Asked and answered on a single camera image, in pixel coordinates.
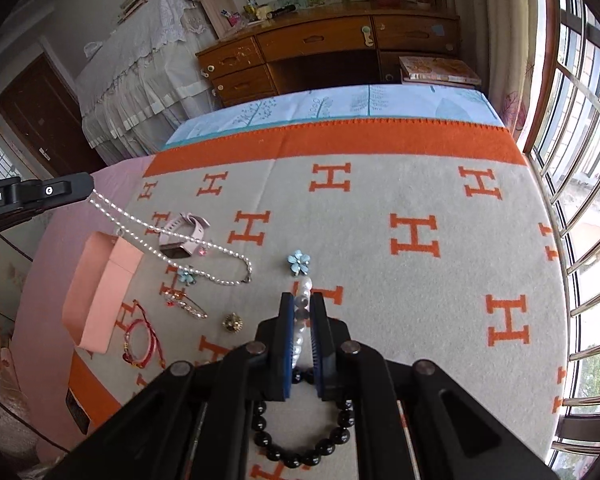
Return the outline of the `round gold pendant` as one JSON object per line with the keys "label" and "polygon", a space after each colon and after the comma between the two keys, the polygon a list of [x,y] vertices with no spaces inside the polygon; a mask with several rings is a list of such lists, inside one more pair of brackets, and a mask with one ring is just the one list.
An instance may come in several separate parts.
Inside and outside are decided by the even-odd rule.
{"label": "round gold pendant", "polygon": [[232,312],[223,318],[222,326],[227,333],[234,334],[242,330],[244,327],[244,321],[237,313]]}

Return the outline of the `blue flower earring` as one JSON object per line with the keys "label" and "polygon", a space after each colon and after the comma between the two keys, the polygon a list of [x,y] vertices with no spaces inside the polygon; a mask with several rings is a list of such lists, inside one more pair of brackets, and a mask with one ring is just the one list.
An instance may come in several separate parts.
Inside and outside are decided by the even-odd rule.
{"label": "blue flower earring", "polygon": [[178,268],[176,274],[178,274],[178,281],[184,286],[195,285],[197,283],[196,274],[191,268],[184,268],[184,266],[181,266]]}
{"label": "blue flower earring", "polygon": [[301,250],[295,250],[287,257],[290,273],[293,276],[308,275],[310,273],[311,257]]}

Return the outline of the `gold rhinestone hair clip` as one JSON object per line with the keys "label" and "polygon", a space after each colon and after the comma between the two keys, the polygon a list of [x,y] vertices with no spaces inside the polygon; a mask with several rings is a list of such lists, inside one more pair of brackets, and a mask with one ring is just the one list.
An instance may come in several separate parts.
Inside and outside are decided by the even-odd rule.
{"label": "gold rhinestone hair clip", "polygon": [[164,303],[169,308],[183,310],[193,318],[198,318],[198,320],[208,318],[208,313],[182,290],[166,288],[161,292],[161,296],[163,296]]}

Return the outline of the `pink jewelry box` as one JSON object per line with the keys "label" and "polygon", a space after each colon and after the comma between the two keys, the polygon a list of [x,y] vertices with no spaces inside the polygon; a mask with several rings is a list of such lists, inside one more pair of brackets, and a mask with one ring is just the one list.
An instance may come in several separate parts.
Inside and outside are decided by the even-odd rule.
{"label": "pink jewelry box", "polygon": [[122,301],[143,253],[122,237],[93,232],[74,271],[61,322],[74,345],[106,353]]}

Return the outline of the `pink smart watch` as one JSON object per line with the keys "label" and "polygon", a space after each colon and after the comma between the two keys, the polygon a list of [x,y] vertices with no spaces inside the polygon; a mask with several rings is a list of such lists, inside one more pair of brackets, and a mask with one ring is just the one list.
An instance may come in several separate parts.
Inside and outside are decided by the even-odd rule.
{"label": "pink smart watch", "polygon": [[169,221],[159,234],[160,252],[170,259],[193,257],[201,246],[204,233],[210,223],[201,216],[191,212],[181,212],[178,217]]}

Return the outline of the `brown wooden door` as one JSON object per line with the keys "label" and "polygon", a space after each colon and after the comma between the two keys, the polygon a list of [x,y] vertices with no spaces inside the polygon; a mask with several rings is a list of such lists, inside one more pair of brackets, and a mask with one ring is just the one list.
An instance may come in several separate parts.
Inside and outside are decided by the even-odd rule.
{"label": "brown wooden door", "polygon": [[106,167],[84,136],[78,102],[45,54],[35,58],[0,94],[6,124],[54,176]]}

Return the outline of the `orange H pattern blanket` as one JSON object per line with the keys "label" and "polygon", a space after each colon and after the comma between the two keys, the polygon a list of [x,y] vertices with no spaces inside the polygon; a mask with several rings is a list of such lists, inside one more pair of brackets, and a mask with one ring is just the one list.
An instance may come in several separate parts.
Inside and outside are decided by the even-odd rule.
{"label": "orange H pattern blanket", "polygon": [[[273,316],[311,257],[327,312],[387,359],[437,362],[533,452],[545,455],[566,366],[564,285],[550,219],[527,162],[502,127],[442,119],[341,119],[271,127],[169,148],[147,167],[136,214],[119,217],[146,243],[156,294],[123,299],[123,362],[213,363]],[[193,257],[158,238],[191,212],[210,228]],[[178,281],[191,268],[195,285]],[[169,308],[182,290],[207,313]],[[227,333],[223,318],[244,321]],[[69,389],[87,425],[122,405],[96,356],[73,353]]]}

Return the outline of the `pink bed sheet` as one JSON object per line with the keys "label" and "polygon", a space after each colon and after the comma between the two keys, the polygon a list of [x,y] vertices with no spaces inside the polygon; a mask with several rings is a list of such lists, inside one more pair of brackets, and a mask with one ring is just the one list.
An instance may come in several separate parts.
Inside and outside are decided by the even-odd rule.
{"label": "pink bed sheet", "polygon": [[[97,171],[96,190],[136,214],[132,202],[136,202],[152,159],[133,158]],[[66,407],[74,344],[61,322],[62,305],[85,241],[94,231],[112,234],[114,225],[87,202],[53,212],[24,284],[10,345],[19,385],[30,410],[30,424],[64,448],[72,448],[84,437]],[[156,294],[157,281],[150,277],[155,267],[147,256],[143,257],[125,301],[137,298],[145,308],[150,307],[147,299]],[[109,353],[95,359],[95,364],[105,369],[94,369],[94,375],[100,380],[110,379],[112,383],[107,382],[107,388],[111,388],[116,401],[125,404],[132,392],[140,391],[157,376],[160,367],[151,364],[141,372],[123,362],[114,351],[121,350],[121,330],[115,327],[114,332]]]}

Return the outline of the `white lace covered furniture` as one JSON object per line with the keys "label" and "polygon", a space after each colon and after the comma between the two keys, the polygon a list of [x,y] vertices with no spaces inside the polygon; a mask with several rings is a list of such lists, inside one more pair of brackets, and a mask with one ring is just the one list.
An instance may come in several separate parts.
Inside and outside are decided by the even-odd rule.
{"label": "white lace covered furniture", "polygon": [[148,0],[76,78],[82,131],[106,165],[161,151],[184,122],[221,107],[197,54],[216,37],[190,0]]}

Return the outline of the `blue tree pattern sheet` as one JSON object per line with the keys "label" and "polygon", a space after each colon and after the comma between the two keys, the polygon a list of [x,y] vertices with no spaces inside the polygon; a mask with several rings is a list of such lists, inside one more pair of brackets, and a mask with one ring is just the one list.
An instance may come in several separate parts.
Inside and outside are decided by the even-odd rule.
{"label": "blue tree pattern sheet", "polygon": [[503,125],[486,96],[475,89],[440,84],[363,84],[294,92],[222,108],[181,124],[163,148],[264,128],[358,118],[425,118]]}

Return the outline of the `wooden desk with drawers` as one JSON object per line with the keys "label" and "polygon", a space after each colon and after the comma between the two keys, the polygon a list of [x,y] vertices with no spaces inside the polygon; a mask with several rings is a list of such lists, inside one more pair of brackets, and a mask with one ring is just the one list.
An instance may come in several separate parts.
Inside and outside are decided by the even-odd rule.
{"label": "wooden desk with drawers", "polygon": [[244,28],[197,54],[225,107],[306,90],[398,84],[404,55],[460,57],[450,12],[332,4]]}

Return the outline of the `stack of books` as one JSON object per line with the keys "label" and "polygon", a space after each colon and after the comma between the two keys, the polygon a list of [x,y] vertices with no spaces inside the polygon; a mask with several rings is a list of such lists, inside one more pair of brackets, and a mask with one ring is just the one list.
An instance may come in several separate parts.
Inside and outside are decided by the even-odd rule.
{"label": "stack of books", "polygon": [[479,87],[481,78],[462,60],[431,56],[400,56],[404,80]]}

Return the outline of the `window with metal bars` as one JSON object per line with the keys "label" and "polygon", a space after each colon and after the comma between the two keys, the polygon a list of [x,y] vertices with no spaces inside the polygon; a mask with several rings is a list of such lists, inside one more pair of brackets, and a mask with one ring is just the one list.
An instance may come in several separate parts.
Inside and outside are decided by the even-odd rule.
{"label": "window with metal bars", "polygon": [[524,146],[557,226],[567,364],[548,462],[580,479],[600,457],[600,20],[585,0],[545,0],[545,55]]}

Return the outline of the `beige curtain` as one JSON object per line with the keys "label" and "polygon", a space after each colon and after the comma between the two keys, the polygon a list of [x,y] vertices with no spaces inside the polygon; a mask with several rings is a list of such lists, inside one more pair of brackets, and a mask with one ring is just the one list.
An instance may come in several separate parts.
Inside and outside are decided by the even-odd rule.
{"label": "beige curtain", "polygon": [[546,0],[437,0],[460,18],[460,56],[514,139],[531,132],[542,84]]}

